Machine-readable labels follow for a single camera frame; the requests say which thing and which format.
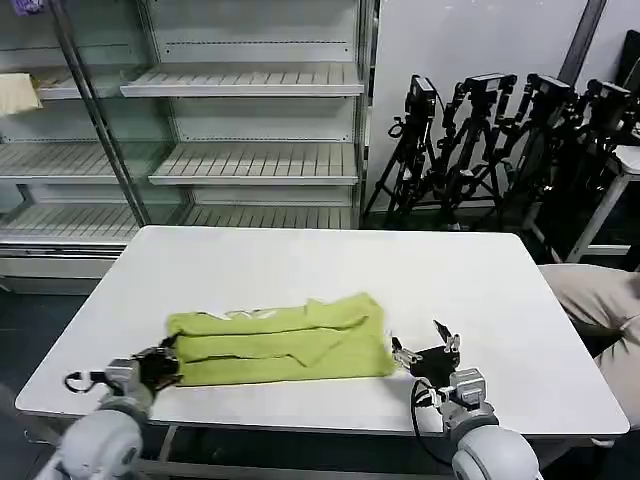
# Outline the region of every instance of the refrigerator display case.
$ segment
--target refrigerator display case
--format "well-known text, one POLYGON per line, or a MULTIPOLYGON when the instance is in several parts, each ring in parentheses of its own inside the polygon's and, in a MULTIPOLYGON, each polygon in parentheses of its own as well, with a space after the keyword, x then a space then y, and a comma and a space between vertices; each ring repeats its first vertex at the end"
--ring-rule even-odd
POLYGON ((357 228, 373 4, 0 5, 0 71, 44 106, 0 118, 24 198, 0 256, 115 258, 146 224, 357 228))

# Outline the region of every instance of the tripod head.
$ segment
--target tripod head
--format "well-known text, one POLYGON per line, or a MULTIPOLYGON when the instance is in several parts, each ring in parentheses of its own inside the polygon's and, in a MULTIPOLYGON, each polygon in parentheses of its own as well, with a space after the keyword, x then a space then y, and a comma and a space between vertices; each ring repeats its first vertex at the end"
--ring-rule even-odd
POLYGON ((504 120, 509 97, 513 93, 513 87, 517 81, 516 75, 492 73, 467 78, 464 81, 464 88, 470 93, 469 100, 471 100, 473 110, 482 117, 491 116, 491 107, 498 102, 495 123, 499 125, 504 120))
POLYGON ((432 121, 436 115, 436 91, 420 75, 411 76, 404 111, 422 123, 432 121))
POLYGON ((525 95, 520 102, 516 122, 522 121, 531 101, 533 108, 529 119, 534 128, 542 128, 549 124, 555 113, 575 105, 578 95, 571 86, 560 80, 532 73, 527 77, 525 95))
POLYGON ((591 80, 585 96, 591 106, 589 127, 604 135, 613 135, 635 124, 634 97, 629 90, 613 83, 591 80))

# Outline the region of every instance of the cloth on shelf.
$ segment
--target cloth on shelf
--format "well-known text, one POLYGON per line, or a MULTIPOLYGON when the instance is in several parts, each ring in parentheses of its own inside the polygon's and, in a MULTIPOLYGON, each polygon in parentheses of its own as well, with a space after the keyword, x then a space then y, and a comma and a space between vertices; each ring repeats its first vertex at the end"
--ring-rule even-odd
POLYGON ((169 317, 181 385, 376 377, 393 373, 382 308, 366 293, 325 304, 169 317))
POLYGON ((0 117, 42 108, 28 73, 0 74, 0 117))
POLYGON ((36 15, 44 10, 44 0, 11 0, 13 9, 20 15, 36 15))

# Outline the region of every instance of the shelf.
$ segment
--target shelf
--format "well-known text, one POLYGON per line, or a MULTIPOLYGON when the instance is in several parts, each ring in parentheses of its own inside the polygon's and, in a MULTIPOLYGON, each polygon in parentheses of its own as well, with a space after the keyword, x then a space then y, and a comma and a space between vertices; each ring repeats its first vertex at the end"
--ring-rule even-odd
POLYGON ((156 185, 354 185, 350 143, 183 143, 149 176, 156 185))
MULTIPOLYGON (((166 222, 175 207, 149 206, 152 218, 166 222)), ((126 243, 138 225, 126 204, 34 204, 0 221, 0 243, 126 243)))
MULTIPOLYGON (((120 86, 134 78, 139 69, 131 66, 100 66, 89 69, 91 81, 99 97, 120 96, 120 86)), ((82 98, 71 72, 66 67, 33 69, 29 73, 35 80, 41 100, 68 100, 82 98)))
MULTIPOLYGON (((158 143, 124 143, 133 178, 146 175, 161 149, 158 143)), ((0 145, 0 183, 117 185, 99 143, 7 143, 0 145)))
POLYGON ((354 63, 162 64, 123 85, 125 97, 342 97, 364 86, 354 63))
POLYGON ((206 227, 351 228, 350 207, 196 205, 183 223, 206 227))

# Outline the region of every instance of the beige pants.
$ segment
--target beige pants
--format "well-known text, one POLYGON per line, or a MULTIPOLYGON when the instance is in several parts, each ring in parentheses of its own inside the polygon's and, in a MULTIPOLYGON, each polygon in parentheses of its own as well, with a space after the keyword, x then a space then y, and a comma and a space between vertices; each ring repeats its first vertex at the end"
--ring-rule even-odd
POLYGON ((615 336, 595 358, 629 419, 640 428, 640 273, 592 265, 540 267, 583 336, 615 336))

